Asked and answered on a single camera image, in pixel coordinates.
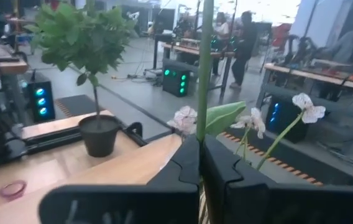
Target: black plant pot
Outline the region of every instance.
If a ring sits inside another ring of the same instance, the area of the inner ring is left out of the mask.
[[[96,115],[86,117],[78,123],[87,153],[92,157],[110,155],[114,149],[117,132],[121,128],[118,120],[109,115],[100,115],[100,123],[101,128],[98,129]]]

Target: pink object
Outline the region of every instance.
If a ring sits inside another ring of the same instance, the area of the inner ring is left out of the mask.
[[[23,196],[26,189],[26,182],[23,180],[16,180],[0,188],[0,197],[8,201],[15,200]]]

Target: desk surface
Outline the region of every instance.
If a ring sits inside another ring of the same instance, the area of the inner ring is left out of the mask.
[[[0,57],[12,57],[9,53],[8,46],[0,45]],[[5,75],[17,75],[21,73],[25,73],[29,66],[25,61],[19,60],[18,62],[0,62],[0,69],[2,74]]]
[[[286,72],[286,73],[288,73],[290,71],[289,68],[277,66],[277,65],[274,65],[273,63],[265,64],[265,69],[278,71],[278,72]],[[333,78],[333,77],[329,77],[329,76],[325,76],[325,75],[318,75],[318,74],[315,74],[315,73],[304,72],[304,71],[301,71],[301,70],[292,70],[291,74],[292,75],[298,75],[298,76],[301,76],[301,77],[306,77],[306,78],[312,78],[312,79],[320,80],[320,81],[323,81],[323,82],[334,83],[334,84],[337,84],[337,85],[340,85],[342,83],[342,80],[339,79],[339,78]],[[353,82],[346,81],[344,86],[353,87]]]
[[[163,43],[162,44],[163,47],[170,49],[171,45],[170,44],[166,44]],[[189,53],[189,54],[194,54],[194,55],[199,55],[200,51],[199,50],[195,50],[195,49],[190,49],[188,47],[180,47],[180,46],[173,46],[172,49],[174,50],[179,50],[185,53]],[[211,52],[211,56],[216,58],[216,57],[221,57],[222,54],[220,52]],[[234,52],[226,52],[225,53],[225,57],[234,57]]]
[[[54,126],[60,128],[62,123],[71,126],[82,117],[71,118],[69,123],[67,120],[70,118],[54,121],[58,123]],[[48,127],[37,129],[43,131]],[[61,185],[146,184],[168,162],[180,144],[179,136],[170,135],[139,148],[120,132],[114,152],[109,157],[90,157],[85,152],[84,144],[77,142],[2,166],[0,187],[23,179],[27,182],[27,188],[23,197],[12,202],[0,198],[0,223],[39,223],[39,202],[47,192]]]

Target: blue led light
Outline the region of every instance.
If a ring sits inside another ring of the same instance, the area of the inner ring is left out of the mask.
[[[48,110],[47,110],[46,108],[41,108],[41,109],[40,109],[40,114],[41,114],[41,115],[46,115],[47,112],[48,112]]]
[[[37,96],[42,96],[42,95],[44,95],[44,93],[45,93],[45,91],[41,88],[39,88],[38,90],[35,91],[35,94]]]
[[[37,102],[40,106],[44,105],[45,104],[45,99],[44,98],[41,98],[38,100]]]

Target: workbench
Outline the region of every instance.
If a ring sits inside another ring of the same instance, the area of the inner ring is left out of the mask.
[[[24,128],[24,138],[67,129],[86,114]],[[0,223],[38,224],[38,205],[46,193],[67,184],[146,184],[180,147],[176,134],[139,147],[119,131],[114,152],[105,158],[87,155],[83,142],[35,154],[0,167],[0,187],[15,180],[27,182],[24,196],[7,202],[0,198]]]
[[[188,65],[186,63],[178,62],[176,60],[171,60],[170,59],[170,51],[176,50],[176,51],[184,52],[184,53],[188,53],[188,54],[200,55],[199,50],[191,49],[191,48],[187,48],[187,47],[182,47],[182,46],[171,46],[170,44],[166,44],[166,43],[163,43],[162,46],[164,47],[163,66],[164,65],[176,65],[179,67],[183,67],[193,73],[198,73],[197,66]],[[232,58],[234,57],[234,52],[225,52],[224,54],[222,54],[221,52],[211,52],[212,59],[221,58],[222,56],[226,57],[226,65],[225,65],[225,70],[224,70],[224,76],[222,78],[222,84],[208,88],[208,91],[216,90],[216,89],[220,88],[221,89],[221,97],[223,97],[225,94],[226,85],[227,85],[227,78],[229,76],[229,70],[231,68],[231,63],[232,63]]]
[[[0,45],[0,58],[12,58],[12,52],[10,46]],[[24,96],[17,75],[25,73],[28,68],[28,64],[21,58],[17,62],[0,62],[0,79],[2,83],[6,82],[11,87],[10,93],[6,96],[11,96],[15,102],[17,119],[20,124],[26,124],[26,115]]]
[[[292,89],[287,89],[284,86],[278,86],[274,83],[271,83],[270,78],[274,73],[284,73],[284,74],[287,74],[289,78],[302,77],[302,78],[306,79],[305,82],[307,82],[309,80],[311,80],[313,82],[313,80],[315,80],[315,81],[333,83],[336,85],[347,86],[347,87],[353,88],[353,82],[349,81],[349,80],[344,82],[344,80],[341,80],[340,78],[334,78],[332,76],[327,76],[327,75],[320,75],[317,73],[307,72],[307,71],[303,71],[303,70],[299,70],[299,69],[291,69],[291,68],[287,68],[287,67],[282,67],[282,66],[275,65],[273,63],[267,63],[267,64],[265,64],[264,67],[265,67],[266,71],[265,71],[264,79],[262,81],[262,85],[260,87],[260,93],[257,98],[257,103],[256,103],[257,108],[262,107],[262,105],[264,103],[264,99],[267,97],[267,94],[285,97],[285,98],[289,98],[289,99],[292,99],[292,97],[294,95],[297,95],[301,92],[305,92],[309,95],[310,91],[308,91],[308,89],[305,89],[305,88],[303,88],[301,90],[292,90]],[[343,114],[343,115],[346,115],[346,116],[353,118],[353,107],[350,107],[350,106],[347,107],[346,105],[344,105],[342,103],[325,100],[325,99],[318,98],[317,96],[313,96],[313,95],[310,95],[310,97],[312,99],[312,102],[316,106],[324,106],[326,108],[326,110],[329,112],[338,112],[340,114]],[[350,153],[349,152],[350,150],[351,149],[347,149],[346,151],[344,151],[344,153],[348,154],[348,153]]]

